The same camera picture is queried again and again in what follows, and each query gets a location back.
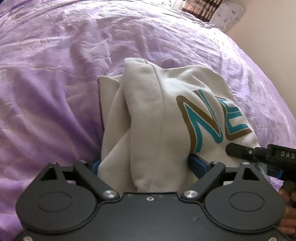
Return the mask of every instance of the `printed logo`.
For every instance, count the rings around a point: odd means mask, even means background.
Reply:
[[[282,151],[281,156],[286,157],[286,158],[295,159],[295,153],[289,153],[289,152]]]
[[[202,133],[199,125],[201,125],[218,144],[223,141],[223,133],[215,113],[203,92],[201,90],[196,90],[193,91],[193,93],[195,93],[205,104],[210,112],[210,116],[184,96],[177,96],[176,100],[189,131],[191,141],[190,153],[198,153],[202,148]],[[239,124],[237,126],[231,125],[229,121],[230,119],[242,116],[242,113],[233,101],[220,97],[216,97],[216,99],[223,109],[225,120],[224,131],[227,140],[233,141],[252,132],[247,124]],[[234,107],[228,106],[227,102],[230,102]]]

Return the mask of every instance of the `triangular cutout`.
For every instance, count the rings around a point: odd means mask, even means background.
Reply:
[[[51,167],[41,178],[41,181],[56,180],[56,179],[57,179],[57,175],[55,173],[55,170],[54,168]]]
[[[243,180],[259,181],[259,178],[256,176],[255,173],[253,173],[250,168],[245,168],[242,178]]]

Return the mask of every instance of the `letter n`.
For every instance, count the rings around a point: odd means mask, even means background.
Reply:
[[[216,143],[223,141],[223,133],[215,113],[201,90],[193,91],[205,104],[210,112],[208,116],[203,110],[194,105],[184,96],[177,96],[176,100],[190,135],[190,153],[198,153],[202,148],[201,125],[211,134]]]

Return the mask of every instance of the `bed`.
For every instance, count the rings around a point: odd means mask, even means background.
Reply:
[[[260,145],[295,148],[296,121],[260,68],[219,29],[145,1],[4,0],[0,4],[0,240],[22,227],[15,203],[49,162],[100,157],[98,76],[126,57],[221,74]]]

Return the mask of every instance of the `blue gripper pad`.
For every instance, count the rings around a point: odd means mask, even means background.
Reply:
[[[90,166],[90,171],[97,175],[98,174],[98,167],[101,164],[101,160],[97,160],[96,162],[93,162]]]
[[[198,179],[201,179],[212,168],[210,163],[196,154],[189,155],[188,167]]]

